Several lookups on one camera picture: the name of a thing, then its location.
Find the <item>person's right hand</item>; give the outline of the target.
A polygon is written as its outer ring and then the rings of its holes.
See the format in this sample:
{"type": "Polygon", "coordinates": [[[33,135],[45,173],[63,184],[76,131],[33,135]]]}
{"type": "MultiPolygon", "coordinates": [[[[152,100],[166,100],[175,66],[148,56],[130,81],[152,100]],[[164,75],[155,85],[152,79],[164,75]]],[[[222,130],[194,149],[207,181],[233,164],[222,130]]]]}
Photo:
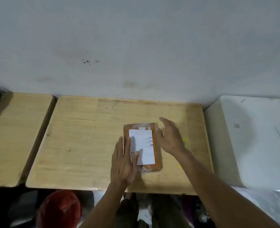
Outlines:
{"type": "Polygon", "coordinates": [[[164,145],[160,145],[160,147],[173,157],[178,156],[178,151],[181,150],[183,146],[182,136],[180,134],[179,129],[176,127],[175,123],[160,117],[159,120],[163,123],[164,128],[162,130],[164,135],[164,145]]]}

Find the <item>person's left hand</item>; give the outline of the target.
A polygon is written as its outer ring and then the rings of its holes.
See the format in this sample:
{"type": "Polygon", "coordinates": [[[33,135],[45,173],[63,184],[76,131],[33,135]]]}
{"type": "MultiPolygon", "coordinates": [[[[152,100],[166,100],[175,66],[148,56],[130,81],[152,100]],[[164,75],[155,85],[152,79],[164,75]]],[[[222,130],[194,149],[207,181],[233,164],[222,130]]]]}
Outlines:
{"type": "Polygon", "coordinates": [[[115,144],[111,161],[111,183],[126,190],[127,186],[134,182],[137,171],[132,171],[131,164],[131,138],[124,143],[121,136],[115,144]]]}

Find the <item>orange parcel with white label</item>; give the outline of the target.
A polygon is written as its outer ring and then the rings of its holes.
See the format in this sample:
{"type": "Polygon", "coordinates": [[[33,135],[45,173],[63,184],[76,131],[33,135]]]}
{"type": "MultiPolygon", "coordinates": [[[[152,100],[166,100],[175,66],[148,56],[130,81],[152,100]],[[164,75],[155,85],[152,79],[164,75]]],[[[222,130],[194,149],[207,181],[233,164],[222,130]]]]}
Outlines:
{"type": "Polygon", "coordinates": [[[162,155],[156,140],[157,123],[138,123],[123,126],[124,138],[131,138],[130,157],[138,151],[137,172],[161,171],[162,155]]]}

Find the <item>person's right forearm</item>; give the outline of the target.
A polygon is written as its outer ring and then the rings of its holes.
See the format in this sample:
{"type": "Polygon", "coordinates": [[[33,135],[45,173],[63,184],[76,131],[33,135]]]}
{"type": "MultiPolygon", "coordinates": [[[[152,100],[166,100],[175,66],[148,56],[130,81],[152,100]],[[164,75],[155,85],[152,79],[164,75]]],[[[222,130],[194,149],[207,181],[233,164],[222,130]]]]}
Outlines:
{"type": "Polygon", "coordinates": [[[280,228],[255,204],[203,166],[190,151],[178,149],[173,156],[217,228],[280,228]]]}

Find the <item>person's left forearm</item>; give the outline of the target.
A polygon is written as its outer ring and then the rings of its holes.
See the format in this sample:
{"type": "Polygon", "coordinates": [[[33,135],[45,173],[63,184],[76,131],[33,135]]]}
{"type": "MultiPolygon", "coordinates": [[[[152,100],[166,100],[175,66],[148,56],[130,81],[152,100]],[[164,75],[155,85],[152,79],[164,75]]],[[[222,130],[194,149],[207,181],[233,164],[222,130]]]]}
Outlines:
{"type": "Polygon", "coordinates": [[[113,228],[120,200],[127,188],[126,181],[112,181],[100,201],[84,219],[79,228],[113,228]]]}

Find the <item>yellow marker pen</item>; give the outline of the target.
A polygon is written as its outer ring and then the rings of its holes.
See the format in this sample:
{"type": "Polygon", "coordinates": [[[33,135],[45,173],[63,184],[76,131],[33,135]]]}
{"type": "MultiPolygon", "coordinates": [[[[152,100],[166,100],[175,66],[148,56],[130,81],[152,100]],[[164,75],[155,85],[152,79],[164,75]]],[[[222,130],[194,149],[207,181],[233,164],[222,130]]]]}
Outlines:
{"type": "Polygon", "coordinates": [[[190,159],[192,159],[192,156],[191,156],[191,152],[187,149],[186,139],[183,138],[182,141],[183,141],[183,146],[181,150],[178,151],[177,161],[179,163],[179,166],[183,170],[185,170],[185,167],[188,168],[188,166],[190,165],[190,159]]]}

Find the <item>person's left leg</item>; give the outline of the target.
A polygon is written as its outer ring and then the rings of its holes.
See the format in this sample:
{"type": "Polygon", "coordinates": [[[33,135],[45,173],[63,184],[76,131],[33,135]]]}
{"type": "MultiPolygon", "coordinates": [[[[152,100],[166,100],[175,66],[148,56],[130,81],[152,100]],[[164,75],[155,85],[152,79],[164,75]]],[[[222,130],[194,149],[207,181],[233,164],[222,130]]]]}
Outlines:
{"type": "Polygon", "coordinates": [[[138,228],[138,213],[136,193],[126,192],[117,211],[114,228],[138,228]]]}

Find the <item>person's leg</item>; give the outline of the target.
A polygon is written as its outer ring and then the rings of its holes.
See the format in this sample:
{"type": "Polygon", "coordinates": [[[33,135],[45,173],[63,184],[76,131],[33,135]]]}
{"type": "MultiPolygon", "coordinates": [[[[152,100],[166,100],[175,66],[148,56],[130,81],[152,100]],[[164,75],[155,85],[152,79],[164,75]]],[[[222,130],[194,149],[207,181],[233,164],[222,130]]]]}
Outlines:
{"type": "Polygon", "coordinates": [[[126,192],[117,211],[114,228],[138,228],[138,213],[136,193],[126,192]]]}
{"type": "Polygon", "coordinates": [[[152,195],[152,228],[191,228],[170,195],[152,195]]]}

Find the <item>person's right leg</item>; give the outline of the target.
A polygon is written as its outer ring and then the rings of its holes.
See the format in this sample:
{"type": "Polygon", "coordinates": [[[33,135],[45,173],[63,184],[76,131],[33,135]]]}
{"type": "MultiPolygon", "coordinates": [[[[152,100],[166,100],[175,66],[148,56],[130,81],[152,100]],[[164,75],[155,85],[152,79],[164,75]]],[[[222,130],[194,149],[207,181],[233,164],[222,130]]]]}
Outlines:
{"type": "Polygon", "coordinates": [[[191,228],[170,195],[152,195],[152,228],[191,228]]]}

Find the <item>red plastic stool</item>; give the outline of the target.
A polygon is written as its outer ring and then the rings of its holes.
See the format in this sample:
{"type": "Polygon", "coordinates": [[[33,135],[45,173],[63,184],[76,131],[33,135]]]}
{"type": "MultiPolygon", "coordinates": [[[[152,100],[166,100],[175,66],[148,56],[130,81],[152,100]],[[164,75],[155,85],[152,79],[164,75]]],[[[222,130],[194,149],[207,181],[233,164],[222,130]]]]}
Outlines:
{"type": "Polygon", "coordinates": [[[77,228],[81,203],[72,190],[57,190],[40,205],[36,213],[37,228],[77,228]]]}

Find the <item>white table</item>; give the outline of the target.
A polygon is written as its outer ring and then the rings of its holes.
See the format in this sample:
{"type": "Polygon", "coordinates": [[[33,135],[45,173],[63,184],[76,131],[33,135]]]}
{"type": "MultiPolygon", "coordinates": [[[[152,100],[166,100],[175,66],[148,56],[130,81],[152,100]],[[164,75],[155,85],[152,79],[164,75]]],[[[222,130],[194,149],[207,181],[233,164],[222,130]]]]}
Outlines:
{"type": "Polygon", "coordinates": [[[204,118],[214,172],[221,180],[280,191],[280,99],[223,95],[204,118]]]}

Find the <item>small wooden table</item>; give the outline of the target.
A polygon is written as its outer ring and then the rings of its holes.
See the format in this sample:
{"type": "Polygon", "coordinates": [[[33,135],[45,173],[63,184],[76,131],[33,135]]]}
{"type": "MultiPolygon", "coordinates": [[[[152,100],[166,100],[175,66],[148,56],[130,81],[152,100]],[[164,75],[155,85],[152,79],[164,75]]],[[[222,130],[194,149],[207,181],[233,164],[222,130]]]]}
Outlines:
{"type": "Polygon", "coordinates": [[[2,92],[0,187],[26,182],[55,104],[52,95],[2,92]]]}

